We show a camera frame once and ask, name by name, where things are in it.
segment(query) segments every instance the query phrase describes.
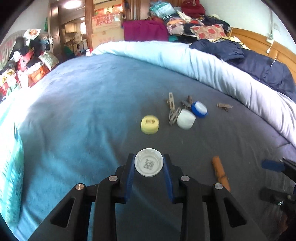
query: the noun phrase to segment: wooden stick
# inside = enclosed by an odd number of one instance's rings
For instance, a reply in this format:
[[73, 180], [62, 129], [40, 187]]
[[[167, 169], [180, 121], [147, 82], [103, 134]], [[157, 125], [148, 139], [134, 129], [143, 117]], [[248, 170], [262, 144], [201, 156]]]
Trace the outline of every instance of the wooden stick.
[[224, 168], [222, 166], [220, 158], [218, 156], [214, 156], [212, 159], [212, 164], [215, 170], [217, 181], [221, 183], [230, 192], [230, 185], [227, 176], [224, 172]]

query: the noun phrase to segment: magenta blanket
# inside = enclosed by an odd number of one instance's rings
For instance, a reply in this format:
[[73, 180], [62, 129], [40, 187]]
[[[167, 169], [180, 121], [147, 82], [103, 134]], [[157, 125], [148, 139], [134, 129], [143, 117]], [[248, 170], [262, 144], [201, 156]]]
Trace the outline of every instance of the magenta blanket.
[[154, 20], [132, 20], [123, 23], [125, 41], [168, 41], [166, 26]]

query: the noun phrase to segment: blue bedsheet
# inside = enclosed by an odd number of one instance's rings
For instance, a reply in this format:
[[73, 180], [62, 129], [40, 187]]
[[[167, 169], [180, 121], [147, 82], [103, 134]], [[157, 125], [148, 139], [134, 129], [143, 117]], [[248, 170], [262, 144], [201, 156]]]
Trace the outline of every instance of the blue bedsheet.
[[[192, 95], [207, 106], [208, 116], [187, 131], [169, 126], [169, 92], [176, 106]], [[219, 155], [232, 195], [266, 235], [277, 235], [279, 209], [258, 200], [258, 192], [264, 185], [292, 185], [284, 175], [261, 169], [260, 161], [296, 151], [235, 99], [174, 71], [104, 54], [61, 64], [21, 101], [29, 103], [19, 124], [25, 155], [19, 240], [27, 240], [75, 184], [99, 183], [129, 153], [144, 148], [169, 153], [174, 165], [208, 185], [215, 183], [211, 159]], [[233, 109], [225, 112], [218, 102]], [[156, 134], [141, 132], [145, 115], [160, 120]], [[161, 172], [151, 178], [136, 173], [129, 202], [116, 208], [119, 240], [179, 240], [182, 206], [170, 204]]]

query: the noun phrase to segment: bed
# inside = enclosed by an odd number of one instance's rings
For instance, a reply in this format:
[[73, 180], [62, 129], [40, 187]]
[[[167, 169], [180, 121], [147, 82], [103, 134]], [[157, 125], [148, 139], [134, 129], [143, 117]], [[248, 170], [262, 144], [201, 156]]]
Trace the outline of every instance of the bed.
[[[184, 44], [110, 42], [94, 53], [66, 61], [15, 97], [12, 108], [25, 155], [16, 237], [27, 240], [75, 184], [99, 183], [129, 153], [154, 148], [207, 185], [216, 182], [211, 159], [219, 155], [232, 195], [269, 240], [276, 240], [281, 212], [260, 201], [258, 193], [264, 186], [292, 192], [293, 183], [282, 173], [262, 169], [260, 161], [296, 156], [296, 130], [291, 128], [296, 104]], [[231, 83], [231, 76], [245, 78], [244, 86]], [[201, 101], [208, 116], [187, 131], [170, 126], [169, 92], [177, 106], [188, 95]], [[233, 108], [226, 112], [217, 103]], [[146, 115], [158, 117], [156, 134], [141, 132]], [[136, 173], [131, 198], [117, 205], [116, 213], [119, 240], [179, 239], [182, 207], [170, 203], [162, 172], [152, 178]]]

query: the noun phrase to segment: navy blue jacket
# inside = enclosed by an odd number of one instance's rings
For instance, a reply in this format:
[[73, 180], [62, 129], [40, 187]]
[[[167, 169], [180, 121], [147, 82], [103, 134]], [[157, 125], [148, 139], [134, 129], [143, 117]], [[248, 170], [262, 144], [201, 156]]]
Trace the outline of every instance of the navy blue jacket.
[[239, 43], [230, 40], [212, 43], [201, 39], [189, 47], [215, 55], [296, 103], [296, 85], [285, 64], [255, 51], [242, 49]]

